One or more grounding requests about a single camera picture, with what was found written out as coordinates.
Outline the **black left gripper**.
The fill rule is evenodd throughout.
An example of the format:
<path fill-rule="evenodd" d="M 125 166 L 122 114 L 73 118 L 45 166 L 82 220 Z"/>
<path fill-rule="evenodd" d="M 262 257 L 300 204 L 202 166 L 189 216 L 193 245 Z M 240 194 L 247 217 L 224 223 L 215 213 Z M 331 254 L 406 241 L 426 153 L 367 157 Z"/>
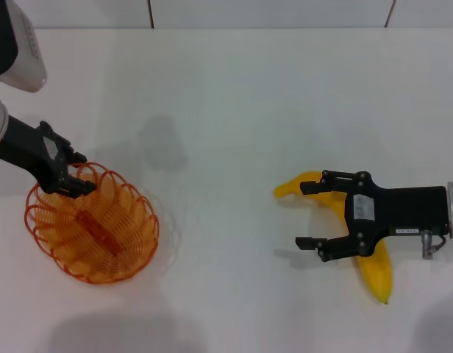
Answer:
<path fill-rule="evenodd" d="M 97 189 L 91 181 L 68 175 L 68 165 L 86 163 L 88 159 L 74 151 L 71 143 L 45 121 L 32 127 L 10 116 L 0 140 L 0 160 L 28 171 L 46 193 L 77 199 Z"/>

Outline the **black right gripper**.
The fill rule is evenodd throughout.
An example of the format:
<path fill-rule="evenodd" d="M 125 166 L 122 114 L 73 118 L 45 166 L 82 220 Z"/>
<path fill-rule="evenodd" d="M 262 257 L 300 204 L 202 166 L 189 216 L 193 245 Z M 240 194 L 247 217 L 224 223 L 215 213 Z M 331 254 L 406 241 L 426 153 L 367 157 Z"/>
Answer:
<path fill-rule="evenodd" d="M 422 255 L 431 257 L 446 245 L 449 234 L 445 187 L 382 188 L 368 172 L 322 171 L 316 181 L 300 182 L 303 195 L 346 193 L 344 218 L 349 234 L 326 239 L 296 237 L 302 251 L 317 251 L 323 262 L 369 257 L 387 237 L 421 237 Z"/>

